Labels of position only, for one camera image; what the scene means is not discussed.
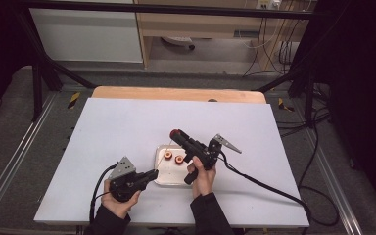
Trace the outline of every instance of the person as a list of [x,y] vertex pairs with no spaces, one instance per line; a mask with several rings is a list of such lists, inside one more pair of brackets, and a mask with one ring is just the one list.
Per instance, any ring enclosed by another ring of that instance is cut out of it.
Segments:
[[[192,173],[195,168],[198,170],[198,176],[192,183],[194,200],[190,205],[195,219],[195,233],[197,235],[233,235],[233,230],[212,191],[216,175],[215,166],[210,170],[205,170],[200,159],[194,157],[187,169],[189,173]],[[109,180],[105,180],[104,192],[109,192],[109,183]],[[84,235],[124,234],[130,222],[128,212],[137,204],[140,193],[137,191],[125,203],[118,202],[110,193],[103,195],[102,205],[97,210],[94,222],[86,227]]]

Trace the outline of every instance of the white table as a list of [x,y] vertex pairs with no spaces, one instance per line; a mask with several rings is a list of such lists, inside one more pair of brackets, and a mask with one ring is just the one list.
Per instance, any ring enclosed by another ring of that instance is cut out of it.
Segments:
[[[157,147],[169,143],[174,128],[205,144],[220,133],[243,151],[237,154],[223,147],[238,170],[300,197],[269,105],[90,98],[34,220],[87,224],[101,173],[123,156],[130,158],[137,172],[152,169]],[[214,193],[233,227],[308,226],[297,203],[229,171],[222,161],[216,167]],[[130,212],[131,224],[190,226],[191,197],[189,186],[151,182]]]

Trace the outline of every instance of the donut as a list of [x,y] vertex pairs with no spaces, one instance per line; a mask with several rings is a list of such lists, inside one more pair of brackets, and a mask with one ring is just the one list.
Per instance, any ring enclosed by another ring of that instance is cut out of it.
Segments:
[[182,163],[184,163],[184,157],[182,157],[182,156],[180,156],[180,155],[176,156],[176,157],[175,157],[175,163],[176,163],[177,165],[181,165]]
[[165,152],[164,152],[164,158],[165,158],[166,160],[170,160],[170,159],[172,159],[172,152],[171,152],[171,151],[165,151]]

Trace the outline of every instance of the black sleeve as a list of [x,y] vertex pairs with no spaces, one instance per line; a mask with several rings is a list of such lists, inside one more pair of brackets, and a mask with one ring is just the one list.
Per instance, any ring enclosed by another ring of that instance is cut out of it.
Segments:
[[122,219],[101,205],[97,210],[94,222],[85,228],[84,235],[121,235],[129,222],[129,215]]
[[224,215],[215,194],[200,195],[191,203],[196,234],[232,234],[233,230]]

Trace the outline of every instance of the tray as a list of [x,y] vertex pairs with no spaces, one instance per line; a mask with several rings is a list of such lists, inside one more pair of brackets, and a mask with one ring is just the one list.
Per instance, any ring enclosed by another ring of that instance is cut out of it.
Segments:
[[[166,160],[163,157],[166,149],[172,152],[172,159]],[[176,164],[175,157],[181,155],[185,157],[185,150],[183,150],[179,145],[160,145],[157,148],[155,154],[155,165],[154,168],[158,167],[158,178],[155,182],[159,185],[166,186],[188,186],[184,182],[184,178],[188,174],[187,166],[189,164],[183,162],[182,164]]]

